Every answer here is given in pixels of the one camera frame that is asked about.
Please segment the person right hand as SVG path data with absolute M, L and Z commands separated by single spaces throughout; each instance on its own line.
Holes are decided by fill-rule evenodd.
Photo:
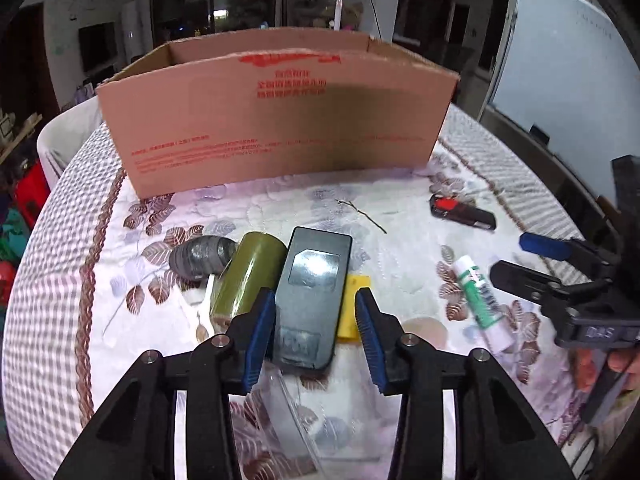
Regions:
M 624 391 L 639 388 L 640 360 L 639 351 L 634 349 L 620 349 L 612 351 L 608 356 L 608 366 L 616 373 L 627 373 Z M 576 387 L 588 392 L 596 382 L 598 372 L 593 362 L 592 351 L 577 349 L 574 355 L 574 379 Z

